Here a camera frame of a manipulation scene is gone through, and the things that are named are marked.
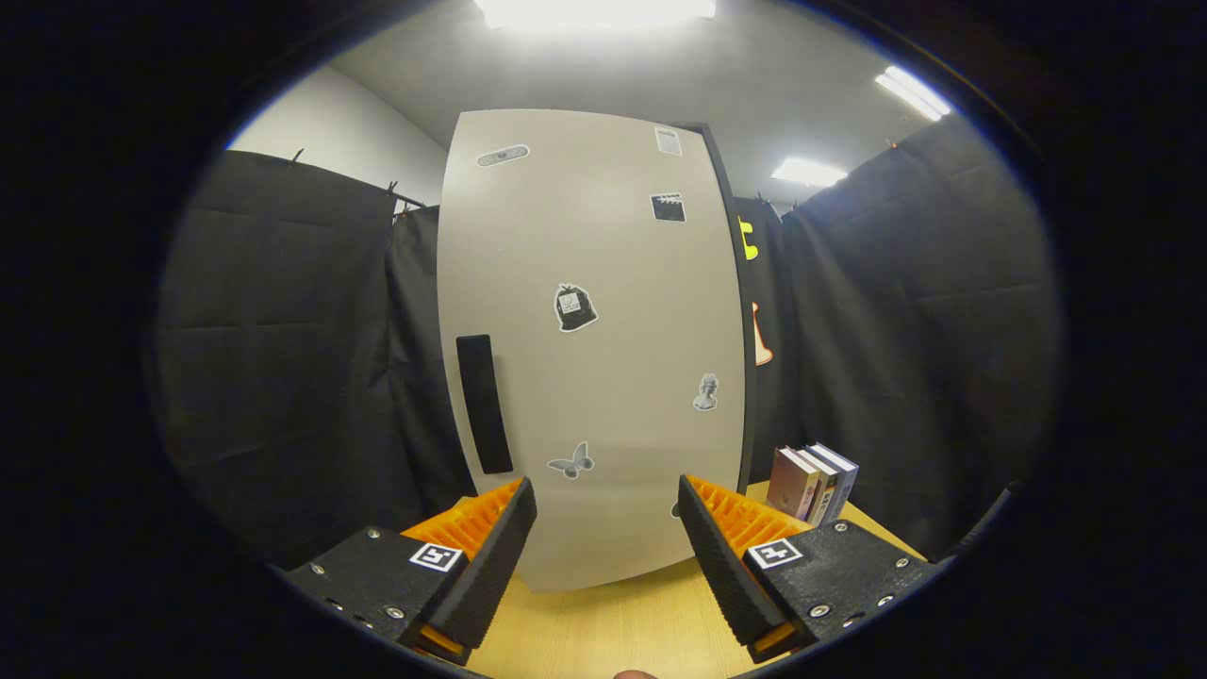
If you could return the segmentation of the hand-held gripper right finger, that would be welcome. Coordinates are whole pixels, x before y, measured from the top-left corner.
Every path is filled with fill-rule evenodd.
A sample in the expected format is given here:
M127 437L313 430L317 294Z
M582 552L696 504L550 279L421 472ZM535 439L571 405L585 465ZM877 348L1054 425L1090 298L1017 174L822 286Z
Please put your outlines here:
M756 663L849 636L944 570L853 521L811 527L694 474L678 478L677 507L721 615Z

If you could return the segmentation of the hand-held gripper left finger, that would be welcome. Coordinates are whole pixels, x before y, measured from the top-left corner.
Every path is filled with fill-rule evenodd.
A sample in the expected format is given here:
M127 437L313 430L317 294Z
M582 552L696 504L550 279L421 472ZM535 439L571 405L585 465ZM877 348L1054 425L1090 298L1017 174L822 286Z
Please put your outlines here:
M536 519L532 482L519 478L408 529L357 529L282 579L371 636L465 666L486 640Z

